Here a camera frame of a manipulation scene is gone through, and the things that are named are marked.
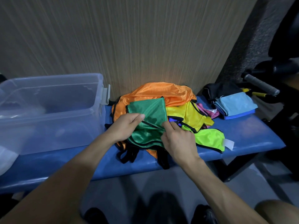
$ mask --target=right hand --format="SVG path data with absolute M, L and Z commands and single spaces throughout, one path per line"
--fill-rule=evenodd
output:
M 166 132 L 161 140 L 167 152 L 181 167 L 185 167 L 201 158 L 195 144 L 195 136 L 190 131 L 182 130 L 175 122 L 164 122 Z

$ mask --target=light blue towel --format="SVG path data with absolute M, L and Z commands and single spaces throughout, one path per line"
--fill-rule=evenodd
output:
M 244 92 L 217 98 L 215 105 L 222 109 L 226 116 L 235 116 L 257 108 L 257 105 Z

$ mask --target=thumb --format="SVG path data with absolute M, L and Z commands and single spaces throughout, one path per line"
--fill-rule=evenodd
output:
M 139 116 L 137 116 L 132 123 L 130 123 L 130 125 L 132 127 L 134 127 L 134 129 L 136 128 L 136 126 L 138 126 L 139 123 L 142 122 L 142 120 L 144 120 L 145 115 L 144 114 L 140 114 Z

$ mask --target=plastic bin handle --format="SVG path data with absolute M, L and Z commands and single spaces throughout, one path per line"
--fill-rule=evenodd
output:
M 108 105 L 109 99 L 110 99 L 110 84 L 108 85 L 108 88 L 103 87 L 101 104 Z

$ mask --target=wooden wall panel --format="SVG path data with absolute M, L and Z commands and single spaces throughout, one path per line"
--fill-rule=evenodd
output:
M 215 82 L 256 0 L 0 0 L 7 78 L 99 72 L 112 99 Z

